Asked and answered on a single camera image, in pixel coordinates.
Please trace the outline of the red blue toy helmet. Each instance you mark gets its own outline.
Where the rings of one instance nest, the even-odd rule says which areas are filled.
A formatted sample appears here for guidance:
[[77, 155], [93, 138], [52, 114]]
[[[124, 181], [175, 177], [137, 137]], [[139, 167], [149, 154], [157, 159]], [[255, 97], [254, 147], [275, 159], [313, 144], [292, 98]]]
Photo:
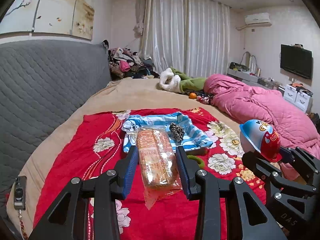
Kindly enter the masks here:
[[258, 152], [266, 160], [276, 163], [282, 159], [280, 137], [268, 123], [251, 119], [240, 124], [240, 142], [244, 152]]

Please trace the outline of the green fuzzy scrunchie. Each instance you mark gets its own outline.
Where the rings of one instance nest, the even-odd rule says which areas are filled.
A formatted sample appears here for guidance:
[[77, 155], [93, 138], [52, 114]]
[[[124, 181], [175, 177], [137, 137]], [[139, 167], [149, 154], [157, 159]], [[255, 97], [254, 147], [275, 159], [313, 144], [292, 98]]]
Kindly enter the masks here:
[[196, 161], [198, 166], [199, 166], [199, 168], [200, 169], [204, 169], [205, 163], [204, 163], [204, 160], [201, 159], [200, 157], [197, 157], [195, 155], [187, 155], [187, 158], [190, 159], [190, 160]]

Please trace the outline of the leopard print scrunchie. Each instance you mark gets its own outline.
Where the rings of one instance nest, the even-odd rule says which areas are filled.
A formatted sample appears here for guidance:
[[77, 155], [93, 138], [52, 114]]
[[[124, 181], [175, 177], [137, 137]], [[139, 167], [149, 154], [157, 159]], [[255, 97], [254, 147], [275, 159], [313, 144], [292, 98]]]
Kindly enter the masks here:
[[176, 142], [182, 142], [184, 138], [184, 129], [182, 126], [172, 122], [169, 126], [171, 136]]

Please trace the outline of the brown rice cracker packet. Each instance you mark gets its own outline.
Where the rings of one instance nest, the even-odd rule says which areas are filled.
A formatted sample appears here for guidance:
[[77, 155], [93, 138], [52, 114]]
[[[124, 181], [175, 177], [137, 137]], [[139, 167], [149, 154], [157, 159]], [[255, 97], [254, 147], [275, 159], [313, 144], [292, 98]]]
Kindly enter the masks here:
[[176, 157], [168, 136], [159, 130], [138, 132], [136, 146], [145, 206], [151, 209], [158, 200], [182, 190]]

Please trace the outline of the white drawer cabinet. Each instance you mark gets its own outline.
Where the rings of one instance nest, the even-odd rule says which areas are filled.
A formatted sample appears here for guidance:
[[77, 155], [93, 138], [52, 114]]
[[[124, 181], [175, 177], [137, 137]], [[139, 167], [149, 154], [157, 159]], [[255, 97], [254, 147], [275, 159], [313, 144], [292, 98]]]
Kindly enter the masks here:
[[292, 85], [286, 85], [283, 98], [304, 113], [310, 113], [313, 98], [305, 93], [305, 89], [298, 89]]

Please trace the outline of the small red patterned item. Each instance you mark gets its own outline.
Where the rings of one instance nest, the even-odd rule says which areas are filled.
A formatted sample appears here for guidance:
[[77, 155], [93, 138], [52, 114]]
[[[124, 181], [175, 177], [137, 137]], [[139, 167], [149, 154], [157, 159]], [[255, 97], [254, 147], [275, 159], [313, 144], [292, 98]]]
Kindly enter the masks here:
[[196, 100], [204, 105], [210, 105], [210, 97], [208, 96], [197, 96]]

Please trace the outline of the orange fruit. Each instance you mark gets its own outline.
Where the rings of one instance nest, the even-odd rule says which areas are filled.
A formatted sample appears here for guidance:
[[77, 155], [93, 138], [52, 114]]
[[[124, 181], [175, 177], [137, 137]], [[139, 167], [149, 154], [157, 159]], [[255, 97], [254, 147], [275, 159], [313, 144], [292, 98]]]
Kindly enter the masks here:
[[190, 93], [189, 94], [189, 98], [195, 100], [195, 99], [197, 99], [197, 94], [196, 93]]

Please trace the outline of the oval mirror on dresser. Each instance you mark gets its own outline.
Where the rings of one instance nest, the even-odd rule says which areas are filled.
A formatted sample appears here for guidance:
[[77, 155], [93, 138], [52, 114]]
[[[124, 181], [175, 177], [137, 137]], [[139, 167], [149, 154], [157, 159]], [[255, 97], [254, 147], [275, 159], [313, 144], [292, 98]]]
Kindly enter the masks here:
[[243, 53], [240, 64], [245, 66], [245, 70], [255, 74], [257, 72], [257, 58], [249, 51]]

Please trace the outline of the green white plush garment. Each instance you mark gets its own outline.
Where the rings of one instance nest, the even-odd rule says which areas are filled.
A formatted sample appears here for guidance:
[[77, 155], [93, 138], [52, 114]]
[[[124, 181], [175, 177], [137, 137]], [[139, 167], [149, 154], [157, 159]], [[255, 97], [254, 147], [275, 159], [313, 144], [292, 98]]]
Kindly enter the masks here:
[[206, 77], [188, 77], [183, 72], [170, 67], [161, 72], [159, 86], [168, 92], [185, 94], [203, 90], [206, 79]]

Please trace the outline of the grey quilted headboard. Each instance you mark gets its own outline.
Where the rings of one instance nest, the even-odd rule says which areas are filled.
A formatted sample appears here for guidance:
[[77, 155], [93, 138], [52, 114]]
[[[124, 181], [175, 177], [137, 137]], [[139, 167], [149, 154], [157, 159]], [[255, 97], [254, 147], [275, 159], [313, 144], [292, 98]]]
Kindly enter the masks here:
[[1, 45], [1, 203], [58, 126], [110, 81], [100, 44], [29, 40]]

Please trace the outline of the beige bed sheet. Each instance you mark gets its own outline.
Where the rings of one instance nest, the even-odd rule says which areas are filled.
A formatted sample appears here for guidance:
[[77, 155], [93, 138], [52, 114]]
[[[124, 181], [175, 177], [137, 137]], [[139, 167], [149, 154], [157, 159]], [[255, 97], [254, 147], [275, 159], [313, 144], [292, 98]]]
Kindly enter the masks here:
[[33, 150], [21, 175], [27, 176], [27, 207], [22, 212], [26, 233], [31, 233], [36, 205], [44, 185], [45, 178], [57, 155], [75, 135], [84, 115], [137, 109], [179, 108], [182, 110], [202, 107], [212, 116], [229, 126], [236, 134], [240, 133], [239, 125], [227, 114], [217, 108], [203, 105], [187, 98], [185, 95], [159, 89], [155, 79], [131, 79], [110, 82], [108, 86], [93, 96], [76, 110], [71, 117], [61, 124], [45, 139], [37, 149]]

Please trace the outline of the white sheer curtain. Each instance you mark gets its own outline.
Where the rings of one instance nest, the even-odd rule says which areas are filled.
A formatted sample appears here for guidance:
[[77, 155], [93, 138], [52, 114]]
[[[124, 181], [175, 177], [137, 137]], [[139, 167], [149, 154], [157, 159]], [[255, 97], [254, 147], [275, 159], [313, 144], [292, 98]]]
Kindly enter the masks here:
[[158, 73], [173, 67], [191, 77], [226, 74], [230, 7], [214, 0], [137, 0], [140, 54]]

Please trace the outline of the pile of clothes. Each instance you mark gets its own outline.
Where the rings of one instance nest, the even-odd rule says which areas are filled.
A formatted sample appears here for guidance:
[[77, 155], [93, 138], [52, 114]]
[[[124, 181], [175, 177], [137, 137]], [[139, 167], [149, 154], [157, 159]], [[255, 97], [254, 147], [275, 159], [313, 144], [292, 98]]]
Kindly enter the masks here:
[[127, 77], [133, 79], [159, 78], [159, 74], [155, 72], [152, 59], [145, 60], [136, 51], [131, 51], [130, 48], [110, 49], [108, 40], [103, 40], [101, 45], [108, 54], [108, 66], [113, 81]]

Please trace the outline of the black wall television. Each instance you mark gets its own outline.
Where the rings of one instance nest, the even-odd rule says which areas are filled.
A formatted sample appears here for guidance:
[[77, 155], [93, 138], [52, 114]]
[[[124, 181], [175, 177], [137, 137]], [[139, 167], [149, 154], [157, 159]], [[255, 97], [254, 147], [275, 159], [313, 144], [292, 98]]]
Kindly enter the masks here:
[[305, 79], [312, 79], [312, 51], [289, 45], [281, 45], [280, 68]]

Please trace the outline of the floral wall painting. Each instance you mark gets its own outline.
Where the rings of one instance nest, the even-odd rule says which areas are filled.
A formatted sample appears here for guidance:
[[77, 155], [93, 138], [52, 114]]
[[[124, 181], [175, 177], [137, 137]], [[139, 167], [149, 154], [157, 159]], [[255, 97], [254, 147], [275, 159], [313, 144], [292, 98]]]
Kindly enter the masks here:
[[92, 39], [95, 0], [15, 0], [1, 34], [33, 32]]

